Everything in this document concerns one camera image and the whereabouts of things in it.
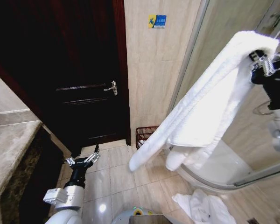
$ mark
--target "shower door frame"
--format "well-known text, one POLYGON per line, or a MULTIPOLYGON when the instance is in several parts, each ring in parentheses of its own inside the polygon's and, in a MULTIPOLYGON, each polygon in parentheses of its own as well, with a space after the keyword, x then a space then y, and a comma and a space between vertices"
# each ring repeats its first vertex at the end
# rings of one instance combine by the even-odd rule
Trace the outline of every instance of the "shower door frame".
MULTIPOLYGON (((189 61, 191 59, 191 56, 192 56, 192 53, 193 53, 193 50, 194 50, 194 46, 196 44, 196 40, 198 38, 198 34, 199 34, 200 28, 202 26, 202 22, 203 22, 207 7, 209 5, 209 2, 210 2, 210 0, 202 0, 201 4, 200 4, 200 7, 198 9, 196 21, 195 21, 194 27, 193 27, 193 32, 192 32, 192 35, 190 37, 190 40, 189 40, 189 43, 188 43, 188 46, 187 46, 187 49, 186 49, 185 57, 184 57, 184 60, 182 62, 182 66, 181 66, 181 69, 180 69, 180 72, 179 72, 179 76, 178 76, 178 79, 177 79, 176 84, 175 84, 175 89, 174 89, 174 92, 173 92, 173 95, 172 95, 172 98, 171 98, 171 101, 170 101, 170 105, 169 105, 169 108, 168 108, 167 115, 173 110, 174 105, 176 103, 178 92, 179 92, 180 87, 182 85, 182 81, 183 81, 183 78, 185 76, 187 66, 188 66, 189 61)), ((270 7, 268 8, 267 12, 265 13, 263 19, 260 21, 260 23, 256 27, 256 29, 255 29, 256 32, 260 33, 262 28, 264 28, 267 25, 267 21, 269 20, 271 15, 276 12, 276 9, 278 8, 279 3, 280 3, 280 0, 274 0, 272 2, 270 7)), ((280 34, 280 21, 277 24, 277 26, 274 28, 274 30, 272 31, 270 36, 273 37, 273 38, 276 38, 279 34, 280 34)), ((234 190, 234 189, 239 189, 239 188, 242 188, 242 187, 247 186, 249 184, 252 184, 256 181, 279 175, 280 174, 280 163, 277 164, 277 165, 273 165, 273 166, 270 166, 268 168, 262 169, 260 171, 253 171, 245 177, 238 178, 237 180, 233 180, 232 182, 226 183, 226 185, 220 185, 220 184, 217 184, 217 183, 207 181, 207 180, 203 179, 202 177, 200 177, 199 175, 192 172, 189 168, 187 168, 183 164, 181 165, 181 169, 183 169, 186 173, 188 173, 190 176, 192 176, 193 178, 195 178, 196 180, 198 180, 202 184, 205 184, 209 187, 219 189, 219 190, 234 190)))

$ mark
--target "beige tile wall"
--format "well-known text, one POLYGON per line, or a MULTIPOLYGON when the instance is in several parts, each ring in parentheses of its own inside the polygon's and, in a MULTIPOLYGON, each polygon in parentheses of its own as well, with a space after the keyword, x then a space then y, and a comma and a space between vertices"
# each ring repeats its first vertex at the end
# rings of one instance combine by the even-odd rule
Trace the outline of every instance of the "beige tile wall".
POLYGON ((166 117, 200 0, 125 0, 132 144, 135 129, 166 117), (167 15, 164 29, 149 29, 150 14, 167 15))
POLYGON ((28 109, 28 107, 0 79, 0 112, 22 109, 28 109))

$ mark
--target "door handle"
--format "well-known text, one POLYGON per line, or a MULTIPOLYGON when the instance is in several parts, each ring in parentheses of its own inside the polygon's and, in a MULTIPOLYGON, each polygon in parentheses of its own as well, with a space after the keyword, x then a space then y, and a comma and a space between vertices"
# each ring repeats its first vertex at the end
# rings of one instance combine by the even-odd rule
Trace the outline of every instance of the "door handle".
POLYGON ((112 86, 109 89, 104 89, 104 91, 109 91, 109 90, 113 90, 114 95, 117 95, 117 86, 116 86, 116 82, 113 80, 111 82, 112 86))

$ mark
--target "blue sticker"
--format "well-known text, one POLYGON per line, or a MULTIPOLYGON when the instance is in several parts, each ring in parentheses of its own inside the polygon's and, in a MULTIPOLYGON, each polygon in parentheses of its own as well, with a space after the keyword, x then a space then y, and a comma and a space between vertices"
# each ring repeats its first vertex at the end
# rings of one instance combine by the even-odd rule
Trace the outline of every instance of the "blue sticker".
POLYGON ((165 28, 166 15, 149 15, 148 27, 149 28, 165 28))
POLYGON ((155 18, 154 28, 165 28, 166 15, 157 15, 155 18))

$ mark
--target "countertop edge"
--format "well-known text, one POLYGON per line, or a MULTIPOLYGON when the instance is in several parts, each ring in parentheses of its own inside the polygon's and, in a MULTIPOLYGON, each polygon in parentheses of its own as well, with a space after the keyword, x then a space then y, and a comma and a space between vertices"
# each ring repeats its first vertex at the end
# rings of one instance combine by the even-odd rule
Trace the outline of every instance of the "countertop edge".
MULTIPOLYGON (((14 160, 14 163, 11 164, 10 170, 8 173, 6 173, 6 176, 1 180, 0 182, 0 196, 3 193, 3 191, 6 188, 6 185, 8 184, 13 171, 17 168, 17 166, 19 165, 19 163, 21 162, 21 159, 23 158, 25 152, 27 151, 29 145, 31 144, 32 140, 34 139, 36 133, 38 132, 38 130, 40 129, 40 127, 42 126, 42 122, 39 120, 36 121, 28 121, 26 123, 31 123, 31 122, 36 122, 37 125, 35 127, 35 129, 31 132, 30 137, 28 142, 25 144, 25 147, 23 147, 21 150, 19 150, 19 153, 16 156, 16 159, 14 160)), ((1 211, 0 211, 0 224, 2 223, 2 218, 1 218, 1 211)))

